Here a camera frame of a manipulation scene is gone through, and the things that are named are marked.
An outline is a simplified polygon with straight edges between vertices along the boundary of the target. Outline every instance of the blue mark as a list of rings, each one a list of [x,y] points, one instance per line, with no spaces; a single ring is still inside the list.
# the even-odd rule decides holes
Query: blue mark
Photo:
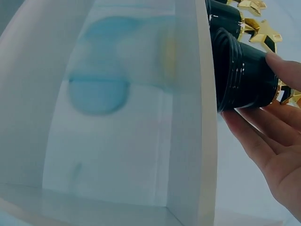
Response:
[[[108,17],[89,26],[80,41],[88,42],[91,52],[82,62],[98,71],[69,76],[72,105],[86,114],[110,114],[125,105],[129,94],[127,71],[116,53],[118,41],[139,28],[142,21],[130,17]]]
[[[104,115],[120,109],[127,101],[126,81],[69,81],[72,105],[83,113]]]

